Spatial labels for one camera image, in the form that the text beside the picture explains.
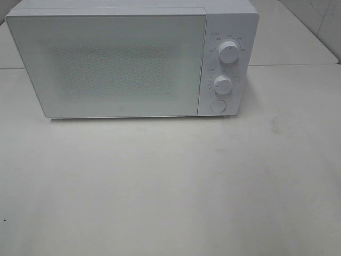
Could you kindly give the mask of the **white microwave oven body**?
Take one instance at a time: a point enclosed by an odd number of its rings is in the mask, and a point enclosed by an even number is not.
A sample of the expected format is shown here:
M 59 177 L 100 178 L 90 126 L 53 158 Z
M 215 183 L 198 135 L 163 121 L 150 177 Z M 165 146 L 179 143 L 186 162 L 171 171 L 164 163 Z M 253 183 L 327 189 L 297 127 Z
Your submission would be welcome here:
M 194 116 L 229 116 L 238 112 L 245 84 L 246 71 L 253 47 L 259 16 L 254 11 L 242 13 L 209 13 L 203 7 L 197 8 L 91 8 L 91 9 L 16 9 L 6 17 L 121 17 L 121 16 L 166 16 L 166 15 L 204 15 L 206 17 L 202 64 L 199 85 L 197 113 Z M 233 39 L 240 45 L 239 58 L 230 64 L 220 61 L 217 53 L 219 43 Z M 233 89 L 229 94 L 218 95 L 213 88 L 215 78 L 226 75 L 232 79 Z M 226 110 L 214 113 L 210 104 L 224 100 Z M 96 117 L 96 118 L 139 118 L 139 117 Z

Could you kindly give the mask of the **white dial knob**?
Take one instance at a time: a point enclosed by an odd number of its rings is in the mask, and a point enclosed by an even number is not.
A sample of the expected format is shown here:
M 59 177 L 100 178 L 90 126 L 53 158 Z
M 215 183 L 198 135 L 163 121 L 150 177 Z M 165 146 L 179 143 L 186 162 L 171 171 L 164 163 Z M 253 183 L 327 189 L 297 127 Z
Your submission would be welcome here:
M 217 53 L 220 61 L 224 64 L 235 62 L 239 58 L 240 45 L 233 39 L 227 39 L 219 43 Z
M 214 79 L 213 88 L 216 94 L 226 95 L 233 89 L 233 82 L 229 76 L 221 75 Z

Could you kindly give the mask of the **white microwave door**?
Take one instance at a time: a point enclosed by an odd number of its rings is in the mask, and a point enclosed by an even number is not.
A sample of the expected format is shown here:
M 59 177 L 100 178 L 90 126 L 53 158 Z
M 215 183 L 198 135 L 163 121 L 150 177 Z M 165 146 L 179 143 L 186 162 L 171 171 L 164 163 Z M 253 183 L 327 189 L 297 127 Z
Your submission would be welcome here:
M 194 116 L 206 17 L 10 17 L 48 118 Z

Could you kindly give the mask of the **round white door button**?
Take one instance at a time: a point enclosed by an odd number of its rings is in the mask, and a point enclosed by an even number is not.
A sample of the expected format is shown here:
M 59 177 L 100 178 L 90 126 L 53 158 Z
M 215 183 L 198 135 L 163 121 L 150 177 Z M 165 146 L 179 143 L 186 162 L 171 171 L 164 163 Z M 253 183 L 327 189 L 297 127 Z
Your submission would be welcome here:
M 214 113 L 223 113 L 226 110 L 226 102 L 224 100 L 215 100 L 210 104 L 210 109 Z

